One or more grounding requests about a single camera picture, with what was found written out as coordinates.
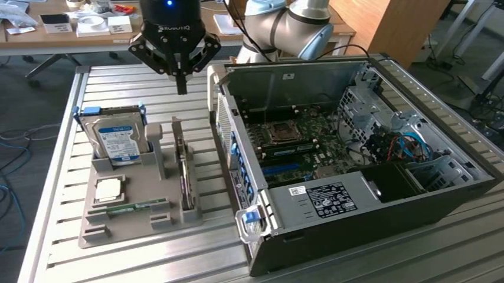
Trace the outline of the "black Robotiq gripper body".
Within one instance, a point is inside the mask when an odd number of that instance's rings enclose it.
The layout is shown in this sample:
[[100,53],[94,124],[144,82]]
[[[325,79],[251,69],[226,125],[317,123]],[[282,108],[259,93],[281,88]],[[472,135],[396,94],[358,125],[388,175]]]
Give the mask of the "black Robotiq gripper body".
[[143,0],[139,3],[146,40],[163,55],[189,56],[206,34],[201,2]]

